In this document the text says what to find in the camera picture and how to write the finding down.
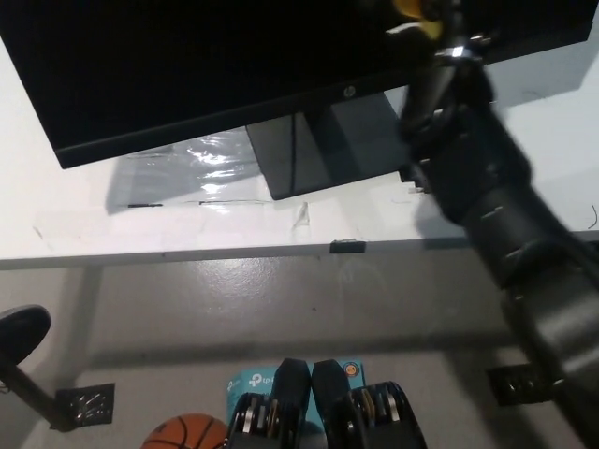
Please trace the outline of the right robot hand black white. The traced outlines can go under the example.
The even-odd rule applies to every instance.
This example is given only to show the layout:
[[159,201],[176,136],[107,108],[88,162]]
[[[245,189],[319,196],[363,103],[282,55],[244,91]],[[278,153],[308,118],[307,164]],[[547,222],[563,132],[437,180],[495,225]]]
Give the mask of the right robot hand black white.
[[472,31],[461,1],[391,1],[401,23],[388,28],[397,37],[416,30],[434,47],[434,55],[449,59],[476,59],[492,38]]

